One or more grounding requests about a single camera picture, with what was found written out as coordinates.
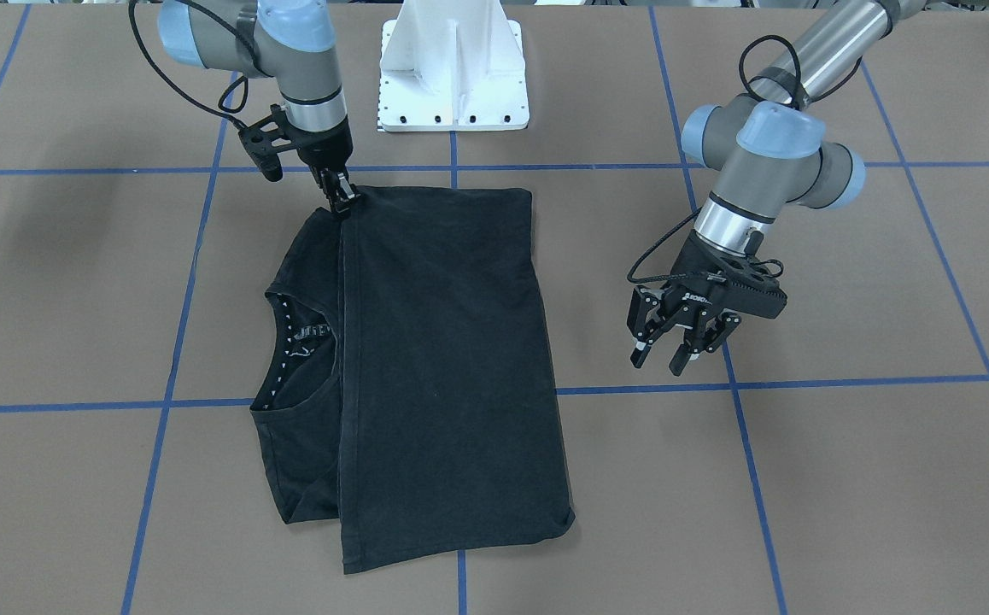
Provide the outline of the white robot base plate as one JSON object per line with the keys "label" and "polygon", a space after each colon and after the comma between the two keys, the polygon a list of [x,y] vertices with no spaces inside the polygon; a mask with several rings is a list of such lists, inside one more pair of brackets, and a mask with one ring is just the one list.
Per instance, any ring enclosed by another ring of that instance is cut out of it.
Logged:
{"label": "white robot base plate", "polygon": [[530,123],[522,28],[499,1],[405,1],[382,27],[378,128],[497,132]]}

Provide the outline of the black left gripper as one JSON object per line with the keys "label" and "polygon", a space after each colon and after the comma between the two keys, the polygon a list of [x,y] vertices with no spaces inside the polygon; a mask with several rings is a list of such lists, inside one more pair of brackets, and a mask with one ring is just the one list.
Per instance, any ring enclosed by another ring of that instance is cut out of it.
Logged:
{"label": "black left gripper", "polygon": [[635,285],[629,305],[629,331],[635,339],[629,360],[635,369],[666,332],[680,326],[686,331],[669,364],[670,373],[680,377],[690,361],[717,351],[740,327],[741,317],[724,316],[726,312],[775,319],[787,305],[767,262],[718,249],[699,235],[688,235],[669,275],[636,277],[636,269],[663,241],[640,256],[627,275]]}

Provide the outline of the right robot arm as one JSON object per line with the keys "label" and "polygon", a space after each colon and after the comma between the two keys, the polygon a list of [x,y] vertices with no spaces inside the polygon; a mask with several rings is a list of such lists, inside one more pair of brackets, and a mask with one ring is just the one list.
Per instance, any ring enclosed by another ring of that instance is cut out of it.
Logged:
{"label": "right robot arm", "polygon": [[347,169],[353,137],[325,1],[164,1],[156,28],[175,62],[275,81],[281,100],[263,120],[246,124],[225,102],[213,113],[237,128],[265,179],[280,180],[281,153],[296,152],[331,212],[349,214],[360,192]]}

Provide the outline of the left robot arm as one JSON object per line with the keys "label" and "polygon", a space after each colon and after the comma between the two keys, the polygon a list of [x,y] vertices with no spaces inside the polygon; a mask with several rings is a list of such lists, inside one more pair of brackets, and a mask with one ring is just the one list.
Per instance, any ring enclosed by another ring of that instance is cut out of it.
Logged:
{"label": "left robot arm", "polygon": [[779,261],[758,249],[786,206],[838,208],[853,202],[866,178],[862,157],[830,143],[807,109],[833,94],[867,50],[922,1],[835,1],[800,38],[756,75],[740,70],[743,90],[729,104],[695,109],[682,128],[685,156],[717,172],[703,205],[683,221],[689,233],[666,275],[639,277],[627,326],[630,361],[640,367],[655,343],[682,332],[670,372],[714,353],[746,315],[774,319],[787,305]]}

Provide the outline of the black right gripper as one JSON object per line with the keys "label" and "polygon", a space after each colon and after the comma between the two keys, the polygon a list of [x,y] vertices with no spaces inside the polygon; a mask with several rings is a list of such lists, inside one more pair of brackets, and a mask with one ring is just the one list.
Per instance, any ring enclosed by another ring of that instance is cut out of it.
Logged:
{"label": "black right gripper", "polygon": [[293,144],[323,191],[331,213],[339,218],[350,215],[362,195],[351,184],[347,169],[354,151],[349,120],[342,120],[337,126],[320,132],[295,127]]}

